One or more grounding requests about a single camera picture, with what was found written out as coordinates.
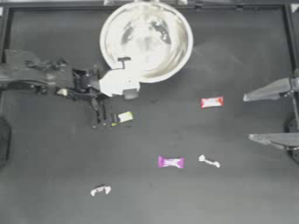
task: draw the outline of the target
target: black table surface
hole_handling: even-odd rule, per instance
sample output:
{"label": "black table surface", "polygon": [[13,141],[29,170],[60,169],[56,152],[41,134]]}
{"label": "black table surface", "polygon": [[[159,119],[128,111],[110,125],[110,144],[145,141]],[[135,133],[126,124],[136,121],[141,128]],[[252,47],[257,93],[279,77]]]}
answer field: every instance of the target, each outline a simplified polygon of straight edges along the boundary
{"label": "black table surface", "polygon": [[[248,133],[283,130],[291,101],[241,101],[292,72],[281,13],[181,13],[195,39],[185,67],[143,85],[135,101],[108,101],[114,112],[133,112],[132,122],[93,130],[86,103],[4,94],[13,139],[0,171],[2,224],[297,222],[299,167],[281,151],[248,141]],[[9,47],[90,67],[102,63],[98,31],[108,15],[17,11]],[[200,108],[200,98],[220,95],[221,108]],[[200,154],[221,167],[200,164]],[[157,168],[159,155],[185,157],[184,169]],[[92,197],[101,184],[109,195]]]}

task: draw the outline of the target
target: metal bracket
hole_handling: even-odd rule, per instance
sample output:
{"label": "metal bracket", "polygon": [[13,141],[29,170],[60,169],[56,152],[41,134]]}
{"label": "metal bracket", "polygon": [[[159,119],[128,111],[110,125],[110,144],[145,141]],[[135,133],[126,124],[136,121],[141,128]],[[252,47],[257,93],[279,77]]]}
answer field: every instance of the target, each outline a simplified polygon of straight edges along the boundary
{"label": "metal bracket", "polygon": [[279,150],[292,150],[299,147],[299,133],[251,134],[248,139],[263,145],[272,145]]}

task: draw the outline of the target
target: red candy wrapper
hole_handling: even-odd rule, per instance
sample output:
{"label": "red candy wrapper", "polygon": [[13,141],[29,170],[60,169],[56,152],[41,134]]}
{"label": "red candy wrapper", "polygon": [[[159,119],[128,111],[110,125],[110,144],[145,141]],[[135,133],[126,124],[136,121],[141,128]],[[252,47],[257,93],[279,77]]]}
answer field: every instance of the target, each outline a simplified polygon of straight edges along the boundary
{"label": "red candy wrapper", "polygon": [[220,106],[223,106],[223,104],[224,104],[223,96],[200,99],[200,107],[203,109],[211,108],[211,107],[220,107]]}

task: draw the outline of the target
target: yellow object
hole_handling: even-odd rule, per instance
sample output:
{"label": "yellow object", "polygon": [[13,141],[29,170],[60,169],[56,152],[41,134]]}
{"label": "yellow object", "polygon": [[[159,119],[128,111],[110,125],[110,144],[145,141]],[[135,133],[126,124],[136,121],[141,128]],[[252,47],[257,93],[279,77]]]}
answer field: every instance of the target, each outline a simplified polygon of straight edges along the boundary
{"label": "yellow object", "polygon": [[117,115],[117,119],[118,119],[118,122],[112,122],[110,123],[112,127],[116,126],[118,123],[132,121],[133,120],[133,113],[131,111],[126,111],[125,113]]}

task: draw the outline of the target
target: purple candy wrapper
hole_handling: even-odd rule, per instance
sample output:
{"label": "purple candy wrapper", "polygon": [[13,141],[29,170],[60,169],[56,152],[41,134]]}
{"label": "purple candy wrapper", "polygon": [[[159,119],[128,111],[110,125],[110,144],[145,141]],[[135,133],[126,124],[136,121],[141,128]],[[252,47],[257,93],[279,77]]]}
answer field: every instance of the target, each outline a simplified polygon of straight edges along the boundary
{"label": "purple candy wrapper", "polygon": [[181,169],[184,167],[184,157],[165,158],[159,156],[157,165],[159,167],[175,166]]}

